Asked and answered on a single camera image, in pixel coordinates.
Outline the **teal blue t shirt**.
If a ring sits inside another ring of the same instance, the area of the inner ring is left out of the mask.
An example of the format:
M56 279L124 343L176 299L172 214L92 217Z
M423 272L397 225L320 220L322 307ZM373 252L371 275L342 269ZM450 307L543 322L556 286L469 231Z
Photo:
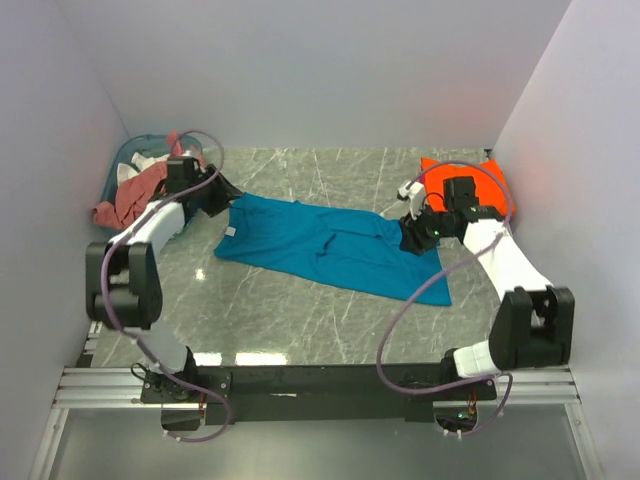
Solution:
M214 255L381 297L406 300L442 269L435 249L400 249L399 222L369 211L244 194Z

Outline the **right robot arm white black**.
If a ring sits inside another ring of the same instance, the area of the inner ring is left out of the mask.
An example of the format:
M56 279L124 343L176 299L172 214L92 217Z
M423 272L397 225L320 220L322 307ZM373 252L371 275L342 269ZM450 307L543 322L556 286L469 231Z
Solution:
M575 298L567 287L555 287L517 246L505 214L484 204L470 176L446 179L444 209L428 205L423 186L407 181L397 196L408 202L401 218L402 250L416 255L443 238L456 238L479 261L500 299L486 340L446 353L439 374L444 395L460 399L474 377L520 368L568 363Z

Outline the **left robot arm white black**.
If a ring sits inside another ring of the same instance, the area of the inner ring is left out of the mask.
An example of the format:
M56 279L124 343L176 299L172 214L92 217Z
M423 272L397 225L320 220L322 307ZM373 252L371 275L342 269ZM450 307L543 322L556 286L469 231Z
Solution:
M146 358L144 382L179 402L210 392L200 386L191 349L161 321L163 293L156 256L197 212L214 217L240 196L218 166L201 166L186 154L171 156L167 177L141 216L120 234L86 249L89 318L130 340Z

